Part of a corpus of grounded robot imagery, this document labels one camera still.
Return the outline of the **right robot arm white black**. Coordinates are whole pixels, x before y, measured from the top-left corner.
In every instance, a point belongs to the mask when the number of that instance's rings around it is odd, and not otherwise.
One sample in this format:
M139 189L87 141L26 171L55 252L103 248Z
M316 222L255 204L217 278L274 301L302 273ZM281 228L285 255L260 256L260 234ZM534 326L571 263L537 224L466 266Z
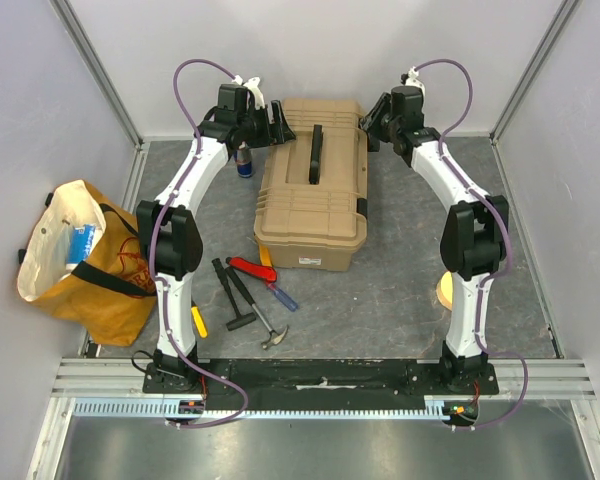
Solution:
M488 373L483 324L494 276L510 245L509 204L470 179L439 132L424 125L423 105L420 87L397 86L380 96L360 128L371 151L382 142L390 144L446 211L440 255L451 273L452 308L437 377L445 391L457 394Z

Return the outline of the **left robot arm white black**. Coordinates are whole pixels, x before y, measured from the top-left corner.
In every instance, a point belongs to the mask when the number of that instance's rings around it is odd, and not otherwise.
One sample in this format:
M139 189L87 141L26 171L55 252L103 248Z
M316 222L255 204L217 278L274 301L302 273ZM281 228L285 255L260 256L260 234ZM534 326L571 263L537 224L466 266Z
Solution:
M160 319L146 393L186 393L199 384L192 282L203 256L195 214L207 189L237 151L295 137L280 102L265 101L259 83L252 77L220 86L217 104L195 130L174 178L154 200L137 207L139 241L156 285Z

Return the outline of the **tan plastic toolbox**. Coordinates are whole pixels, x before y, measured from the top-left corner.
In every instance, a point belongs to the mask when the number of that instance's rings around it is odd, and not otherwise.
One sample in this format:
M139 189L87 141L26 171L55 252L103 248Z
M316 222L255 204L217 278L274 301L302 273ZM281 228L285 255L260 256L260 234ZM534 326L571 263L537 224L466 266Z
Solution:
M272 148L254 235L278 268L345 271L367 238L367 136L355 100L288 98L295 139Z

